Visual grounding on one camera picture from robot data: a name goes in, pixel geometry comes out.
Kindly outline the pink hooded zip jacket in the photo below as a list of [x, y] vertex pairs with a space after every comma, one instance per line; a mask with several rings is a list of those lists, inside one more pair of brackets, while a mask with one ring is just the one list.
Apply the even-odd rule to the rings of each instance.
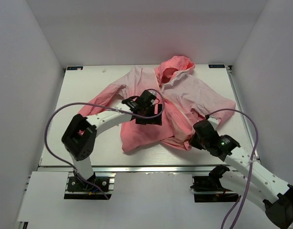
[[195, 64], [185, 56], [174, 56], [157, 68], [133, 67], [125, 76], [108, 85], [79, 114], [102, 112], [115, 95], [123, 98], [140, 95], [145, 89], [156, 89], [163, 95], [165, 109], [162, 125], [137, 125], [134, 121], [121, 125], [122, 150], [129, 152], [139, 146], [160, 141], [180, 150], [190, 150], [193, 125], [214, 112], [220, 124], [234, 114], [236, 103], [221, 96], [205, 82], [193, 76]]

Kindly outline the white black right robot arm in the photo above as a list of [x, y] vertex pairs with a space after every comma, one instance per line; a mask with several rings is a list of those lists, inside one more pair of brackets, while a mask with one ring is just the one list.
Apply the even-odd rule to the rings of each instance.
[[[209, 174], [214, 190], [232, 190], [258, 206], [278, 228], [287, 229], [293, 223], [293, 185], [271, 173], [259, 162], [250, 159], [234, 138], [219, 135], [215, 121], [202, 120], [193, 125], [190, 145], [208, 151], [226, 165], [216, 166]], [[232, 172], [236, 169], [241, 175]]]

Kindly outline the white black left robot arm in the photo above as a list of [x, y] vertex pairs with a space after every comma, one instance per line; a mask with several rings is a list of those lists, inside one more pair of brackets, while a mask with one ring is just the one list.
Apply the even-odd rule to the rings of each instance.
[[88, 115], [75, 115], [62, 136], [62, 143], [70, 153], [78, 179], [83, 190], [94, 187], [95, 174], [90, 154], [96, 138], [106, 130], [122, 123], [133, 121], [136, 125], [162, 125], [165, 106], [163, 98], [155, 89], [144, 90], [140, 96], [131, 96], [114, 107], [99, 106], [104, 111]]

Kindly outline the blue label sticker right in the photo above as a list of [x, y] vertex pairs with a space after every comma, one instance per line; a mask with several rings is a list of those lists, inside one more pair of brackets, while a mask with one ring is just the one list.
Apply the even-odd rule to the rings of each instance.
[[225, 68], [224, 64], [209, 64], [209, 68]]

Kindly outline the blue label sticker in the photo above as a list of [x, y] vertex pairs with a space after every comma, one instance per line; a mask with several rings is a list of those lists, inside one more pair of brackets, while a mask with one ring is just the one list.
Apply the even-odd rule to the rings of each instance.
[[68, 66], [66, 70], [67, 71], [80, 71], [82, 69], [83, 69], [82, 66]]
[[224, 64], [209, 64], [209, 68], [225, 68]]

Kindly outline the blue label sticker left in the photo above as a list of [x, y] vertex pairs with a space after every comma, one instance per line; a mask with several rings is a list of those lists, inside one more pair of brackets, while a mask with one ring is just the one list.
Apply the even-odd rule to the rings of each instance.
[[80, 71], [82, 69], [83, 69], [82, 66], [68, 66], [66, 70], [67, 71]]

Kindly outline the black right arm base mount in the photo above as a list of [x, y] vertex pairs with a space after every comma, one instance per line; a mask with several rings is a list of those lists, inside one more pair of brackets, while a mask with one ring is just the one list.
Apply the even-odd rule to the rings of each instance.
[[192, 179], [190, 189], [193, 191], [195, 203], [235, 202], [239, 197], [237, 193], [223, 188], [209, 176], [194, 176]]

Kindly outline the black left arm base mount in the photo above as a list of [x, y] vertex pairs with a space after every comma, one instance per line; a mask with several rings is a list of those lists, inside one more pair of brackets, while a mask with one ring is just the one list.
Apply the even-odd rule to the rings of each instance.
[[67, 178], [64, 199], [68, 200], [109, 200], [115, 179], [112, 175], [97, 174], [86, 183], [74, 174]]

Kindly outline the aluminium table frame rail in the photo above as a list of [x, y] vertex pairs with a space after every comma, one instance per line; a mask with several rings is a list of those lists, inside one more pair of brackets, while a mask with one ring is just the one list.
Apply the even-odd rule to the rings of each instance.
[[[115, 173], [155, 173], [155, 172], [169, 172], [169, 173], [208, 173], [217, 165], [210, 166], [114, 166], [114, 167], [93, 167], [96, 174], [115, 174]], [[70, 166], [39, 166], [38, 172], [72, 172], [73, 168]]]

